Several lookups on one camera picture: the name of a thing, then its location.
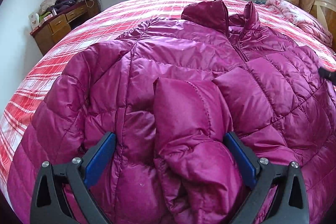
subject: desk drawer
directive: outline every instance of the desk drawer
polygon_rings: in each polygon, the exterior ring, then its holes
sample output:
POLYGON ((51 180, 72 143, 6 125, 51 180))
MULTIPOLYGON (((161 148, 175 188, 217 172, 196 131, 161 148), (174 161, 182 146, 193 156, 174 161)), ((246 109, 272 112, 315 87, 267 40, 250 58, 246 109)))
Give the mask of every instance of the desk drawer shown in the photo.
POLYGON ((56 33, 58 30, 62 29, 67 24, 67 19, 65 15, 61 15, 55 18, 52 22, 50 22, 50 27, 53 33, 56 33))
POLYGON ((72 19, 74 19, 75 17, 85 13, 87 11, 87 7, 86 5, 82 5, 81 7, 78 7, 74 10, 72 10, 71 12, 68 12, 66 14, 67 20, 70 21, 72 19))
POLYGON ((63 37, 65 37, 70 32, 71 28, 68 24, 66 24, 62 29, 58 30, 56 33, 52 35, 53 42, 57 44, 62 40, 63 37))

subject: green item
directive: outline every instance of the green item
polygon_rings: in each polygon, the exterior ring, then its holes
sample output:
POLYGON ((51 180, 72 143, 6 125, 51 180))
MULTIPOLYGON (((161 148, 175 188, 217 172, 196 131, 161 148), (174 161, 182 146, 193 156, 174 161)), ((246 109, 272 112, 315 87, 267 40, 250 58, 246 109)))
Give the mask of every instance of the green item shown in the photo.
POLYGON ((44 19, 46 16, 48 16, 50 14, 51 14, 51 12, 46 12, 44 15, 41 15, 39 22, 41 22, 42 19, 44 19))

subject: blue gripper pad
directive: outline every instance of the blue gripper pad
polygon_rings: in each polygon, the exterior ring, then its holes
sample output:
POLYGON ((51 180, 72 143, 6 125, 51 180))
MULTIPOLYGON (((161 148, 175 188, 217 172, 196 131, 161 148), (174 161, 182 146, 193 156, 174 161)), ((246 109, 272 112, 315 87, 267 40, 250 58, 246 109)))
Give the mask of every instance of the blue gripper pad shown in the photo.
POLYGON ((233 136, 233 134, 235 135, 234 132, 226 133, 223 143, 235 158, 244 184, 253 190, 257 184, 256 169, 244 152, 247 147, 243 145, 236 135, 233 136))
POLYGON ((116 149, 116 136, 108 132, 97 145, 90 148, 83 156, 84 183, 87 188, 95 185, 106 165, 112 159, 116 149))

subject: metal screw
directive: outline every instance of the metal screw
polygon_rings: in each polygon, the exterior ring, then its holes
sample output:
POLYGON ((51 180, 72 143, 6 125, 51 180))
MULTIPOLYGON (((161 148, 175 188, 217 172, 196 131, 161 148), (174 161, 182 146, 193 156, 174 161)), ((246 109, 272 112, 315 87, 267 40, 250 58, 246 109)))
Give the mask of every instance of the metal screw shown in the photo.
POLYGON ((73 158, 73 159, 72 159, 72 163, 73 163, 73 164, 78 164, 78 163, 80 163, 80 162, 81 162, 81 158, 76 157, 76 158, 73 158))
POLYGON ((48 161, 44 161, 43 163, 42 163, 42 167, 48 167, 49 166, 49 162, 48 161))
POLYGON ((268 164, 268 159, 267 158, 261 158, 260 163, 266 165, 266 164, 268 164))
POLYGON ((293 166, 294 168, 298 168, 299 164, 296 161, 292 161, 291 166, 293 166))

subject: jacket zipper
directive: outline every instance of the jacket zipper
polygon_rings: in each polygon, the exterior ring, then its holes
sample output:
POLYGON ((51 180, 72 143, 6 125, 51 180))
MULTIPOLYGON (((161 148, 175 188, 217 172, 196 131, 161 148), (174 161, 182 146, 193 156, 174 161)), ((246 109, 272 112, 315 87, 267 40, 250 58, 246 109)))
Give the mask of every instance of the jacket zipper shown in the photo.
POLYGON ((242 31, 241 34, 238 37, 238 41, 237 41, 237 45, 238 46, 233 45, 233 44, 231 44, 231 45, 236 50, 236 52, 238 53, 238 55, 240 56, 240 58, 243 59, 245 62, 248 62, 249 60, 247 59, 247 57, 245 56, 245 54, 242 52, 242 49, 240 47, 240 39, 243 37, 243 35, 244 35, 244 31, 242 31))

